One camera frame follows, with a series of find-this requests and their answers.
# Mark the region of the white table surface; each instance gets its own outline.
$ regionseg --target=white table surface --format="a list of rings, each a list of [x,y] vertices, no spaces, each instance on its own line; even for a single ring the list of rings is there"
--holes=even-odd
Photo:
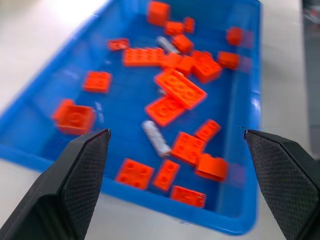
[[[0,112],[103,2],[1,1]],[[297,141],[309,151],[300,2],[262,0],[262,3],[262,130]],[[38,176],[38,172],[0,160],[0,226]],[[261,194],[258,206],[258,219],[252,231],[231,237],[181,224],[172,217],[101,194],[86,239],[284,240]]]

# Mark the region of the blue plastic bin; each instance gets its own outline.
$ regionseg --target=blue plastic bin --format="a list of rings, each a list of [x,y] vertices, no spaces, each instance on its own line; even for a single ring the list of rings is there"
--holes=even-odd
[[[132,47],[154,47],[164,29],[146,21],[147,0],[112,0],[93,14],[88,23],[34,79],[0,120],[0,158],[43,172],[76,136],[64,135],[54,126],[52,114],[62,99],[96,109],[96,129],[110,128],[107,163],[102,192],[146,208],[211,228],[229,235],[242,235],[253,226],[257,214],[257,180],[248,146],[246,128],[260,125],[260,15],[256,0],[167,0],[171,19],[195,19],[195,33],[186,34],[195,49],[240,54],[251,60],[250,71],[224,69],[221,77],[201,84],[207,99],[184,113],[167,127],[160,128],[172,145],[178,132],[193,134],[211,118],[221,131],[207,144],[205,152],[229,162],[224,183],[194,174],[194,168],[181,165],[173,185],[206,194],[204,208],[192,207],[169,198],[149,184],[146,191],[114,181],[124,158],[151,166],[157,172],[162,159],[157,156],[141,128],[149,119],[144,107],[156,100],[154,75],[159,67],[124,67],[122,53],[110,52],[106,40],[128,38]],[[240,27],[252,36],[252,47],[227,44],[226,30]],[[82,90],[87,71],[112,74],[108,94]]]

